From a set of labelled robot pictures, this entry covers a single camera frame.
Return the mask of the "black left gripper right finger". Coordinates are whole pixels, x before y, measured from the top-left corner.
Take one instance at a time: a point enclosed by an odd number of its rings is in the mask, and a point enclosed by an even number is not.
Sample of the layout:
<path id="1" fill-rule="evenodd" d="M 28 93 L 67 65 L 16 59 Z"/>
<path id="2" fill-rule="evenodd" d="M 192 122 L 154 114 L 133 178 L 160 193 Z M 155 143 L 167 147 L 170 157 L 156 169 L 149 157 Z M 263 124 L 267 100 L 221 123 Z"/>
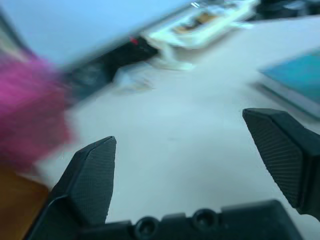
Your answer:
<path id="1" fill-rule="evenodd" d="M 301 215 L 320 214 L 320 136 L 289 113 L 245 108 L 242 117 L 266 169 Z"/>

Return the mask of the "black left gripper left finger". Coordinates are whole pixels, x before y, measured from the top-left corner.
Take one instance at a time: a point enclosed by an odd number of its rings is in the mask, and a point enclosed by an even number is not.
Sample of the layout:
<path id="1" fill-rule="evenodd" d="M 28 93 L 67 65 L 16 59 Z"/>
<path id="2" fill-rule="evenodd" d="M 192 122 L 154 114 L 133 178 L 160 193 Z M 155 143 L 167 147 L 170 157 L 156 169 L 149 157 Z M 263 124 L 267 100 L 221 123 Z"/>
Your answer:
<path id="1" fill-rule="evenodd" d="M 28 240 L 75 240 L 83 228 L 105 224 L 114 189 L 116 139 L 78 150 L 26 234 Z"/>

